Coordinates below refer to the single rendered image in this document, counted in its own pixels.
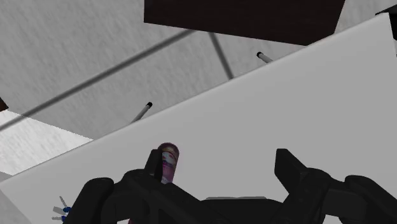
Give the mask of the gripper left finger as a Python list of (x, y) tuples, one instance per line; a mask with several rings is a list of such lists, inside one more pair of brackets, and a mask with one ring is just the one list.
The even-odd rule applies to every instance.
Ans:
[(224, 217), (178, 186), (161, 183), (162, 154), (152, 150), (144, 169), (126, 172), (121, 181), (87, 181), (63, 224), (224, 224)]

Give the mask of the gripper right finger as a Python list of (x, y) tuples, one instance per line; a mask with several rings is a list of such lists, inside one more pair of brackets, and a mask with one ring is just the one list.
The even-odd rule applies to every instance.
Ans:
[(276, 150), (274, 173), (288, 196), (271, 224), (323, 224), (327, 215), (342, 224), (397, 224), (397, 198), (368, 177), (338, 181), (284, 148)]

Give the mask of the purple printed can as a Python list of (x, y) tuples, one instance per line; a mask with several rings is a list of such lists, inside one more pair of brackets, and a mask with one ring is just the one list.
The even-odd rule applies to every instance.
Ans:
[(172, 143), (162, 143), (158, 149), (162, 152), (162, 180), (163, 184), (173, 182), (179, 159), (179, 149)]

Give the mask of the blue and grey small tool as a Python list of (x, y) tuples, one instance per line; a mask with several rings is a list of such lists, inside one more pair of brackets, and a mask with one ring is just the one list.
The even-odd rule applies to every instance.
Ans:
[(63, 207), (54, 206), (53, 207), (53, 212), (58, 214), (58, 216), (52, 216), (51, 219), (52, 220), (58, 220), (58, 221), (61, 221), (61, 222), (65, 222), (65, 220), (67, 218), (67, 215), (69, 214), (69, 212), (71, 210), (71, 207), (69, 207), (66, 204), (66, 202), (65, 202), (65, 200), (63, 199), (62, 196), (60, 196), (59, 199), (60, 199)]

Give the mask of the white table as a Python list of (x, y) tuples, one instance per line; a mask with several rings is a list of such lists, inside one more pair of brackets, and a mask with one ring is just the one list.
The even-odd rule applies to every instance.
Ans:
[(397, 197), (397, 54), (389, 15), (329, 36), (187, 101), (0, 182), (22, 224), (55, 224), (92, 178), (142, 168), (164, 142), (180, 150), (175, 183), (198, 199), (282, 200), (275, 151), (336, 179), (373, 179)]

